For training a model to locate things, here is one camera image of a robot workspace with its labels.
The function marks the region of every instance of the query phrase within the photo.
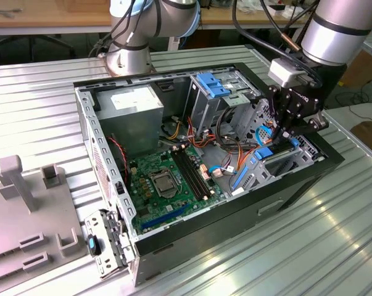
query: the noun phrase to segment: blue tab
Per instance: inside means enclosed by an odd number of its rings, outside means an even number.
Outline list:
[[[256,150],[254,152],[254,155],[257,157],[257,159],[261,160],[261,159],[264,159],[268,156],[271,156],[273,155],[271,149],[269,149],[268,147],[262,147],[262,148],[259,148],[258,150]]]
[[[238,179],[237,179],[236,182],[234,183],[234,185],[233,185],[233,189],[235,189],[236,186],[239,185],[239,183],[241,182],[242,178],[243,178],[244,175],[246,174],[247,170],[248,170],[248,168],[247,168],[247,166],[245,166],[245,167],[243,168],[243,170],[242,170],[242,173],[239,175]]]
[[[294,147],[298,147],[299,146],[299,141],[296,139],[296,138],[292,138],[290,140],[290,143],[294,146]]]
[[[211,97],[224,97],[231,94],[231,91],[221,85],[220,80],[216,79],[211,73],[197,74],[198,81],[209,92]]]
[[[88,244],[89,244],[89,248],[90,249],[93,249],[95,244],[94,244],[94,239],[93,238],[90,238],[89,241],[88,241]]]

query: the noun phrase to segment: expansion slot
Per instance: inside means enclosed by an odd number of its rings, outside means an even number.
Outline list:
[[[180,216],[184,213],[184,211],[189,207],[189,205],[183,205],[181,208],[178,208],[175,211],[165,214],[164,216],[158,217],[156,219],[150,220],[142,224],[143,229],[147,229],[149,227],[153,227],[157,224],[163,223],[166,220],[172,219],[174,217]]]
[[[173,151],[172,159],[178,166],[180,173],[183,175],[188,186],[191,188],[197,200],[203,200],[212,194],[206,187],[201,176],[192,165],[187,153],[184,150]]]

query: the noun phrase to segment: wooden table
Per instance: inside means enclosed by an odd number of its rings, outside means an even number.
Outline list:
[[[108,12],[67,12],[61,0],[0,0],[0,9],[22,8],[15,18],[0,15],[0,35],[31,35],[55,33],[95,33],[110,31]],[[231,9],[202,9],[202,26],[199,29],[233,29]],[[272,28],[262,11],[253,14],[237,12],[239,23],[245,28]],[[284,25],[287,19],[275,17]],[[300,27],[301,19],[295,24]]]

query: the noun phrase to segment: yellow wire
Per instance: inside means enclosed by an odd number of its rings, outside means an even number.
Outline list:
[[[179,133],[179,129],[180,129],[180,122],[178,122],[178,125],[176,126],[176,131],[175,133],[170,136],[169,138],[167,138],[168,140],[173,140],[174,138],[176,138],[178,136],[178,133]]]

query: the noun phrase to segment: latch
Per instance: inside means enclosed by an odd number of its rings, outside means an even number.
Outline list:
[[[117,213],[99,210],[85,219],[88,248],[95,258],[101,279],[128,266],[135,254]]]

